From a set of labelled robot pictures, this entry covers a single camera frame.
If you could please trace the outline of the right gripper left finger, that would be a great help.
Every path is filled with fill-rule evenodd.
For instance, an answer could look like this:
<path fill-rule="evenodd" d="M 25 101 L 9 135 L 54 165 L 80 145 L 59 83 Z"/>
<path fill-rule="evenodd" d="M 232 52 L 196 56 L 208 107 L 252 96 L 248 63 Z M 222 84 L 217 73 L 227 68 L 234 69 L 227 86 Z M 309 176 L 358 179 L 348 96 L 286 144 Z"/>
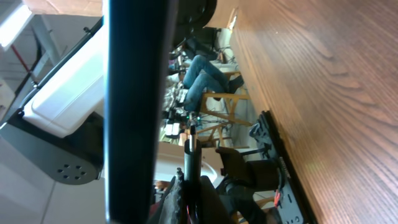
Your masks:
<path fill-rule="evenodd" d="M 187 203 L 184 199 L 184 173 L 181 168 L 172 179 L 165 196 L 158 203 L 154 214 L 150 216 L 150 224 L 184 224 L 187 222 Z"/>

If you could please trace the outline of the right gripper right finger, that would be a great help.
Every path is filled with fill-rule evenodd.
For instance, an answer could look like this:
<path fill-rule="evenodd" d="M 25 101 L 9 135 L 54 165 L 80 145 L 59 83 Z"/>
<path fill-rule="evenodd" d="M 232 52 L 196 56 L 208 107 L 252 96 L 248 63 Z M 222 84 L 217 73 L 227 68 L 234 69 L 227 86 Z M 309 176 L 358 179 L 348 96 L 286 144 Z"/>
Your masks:
<path fill-rule="evenodd" d="M 234 224 L 218 193 L 207 176 L 200 177 L 200 223 Z"/>

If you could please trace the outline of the blue Galaxy smartphone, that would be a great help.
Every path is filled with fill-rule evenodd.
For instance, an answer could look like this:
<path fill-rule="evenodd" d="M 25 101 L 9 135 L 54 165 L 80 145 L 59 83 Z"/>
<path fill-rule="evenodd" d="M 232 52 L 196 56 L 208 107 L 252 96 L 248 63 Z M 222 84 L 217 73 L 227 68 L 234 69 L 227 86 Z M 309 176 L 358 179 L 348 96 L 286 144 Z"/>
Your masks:
<path fill-rule="evenodd" d="M 145 223 L 177 1 L 105 4 L 104 101 L 107 223 Z"/>

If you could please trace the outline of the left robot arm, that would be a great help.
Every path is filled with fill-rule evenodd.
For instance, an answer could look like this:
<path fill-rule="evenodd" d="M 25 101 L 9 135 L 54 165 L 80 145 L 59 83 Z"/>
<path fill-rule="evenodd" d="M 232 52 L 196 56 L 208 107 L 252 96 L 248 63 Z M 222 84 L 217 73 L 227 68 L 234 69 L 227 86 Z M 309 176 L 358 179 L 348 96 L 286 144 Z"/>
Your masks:
<path fill-rule="evenodd" d="M 216 1 L 110 1 L 104 16 L 1 126 L 1 185 L 83 185 L 154 170 L 167 53 Z"/>

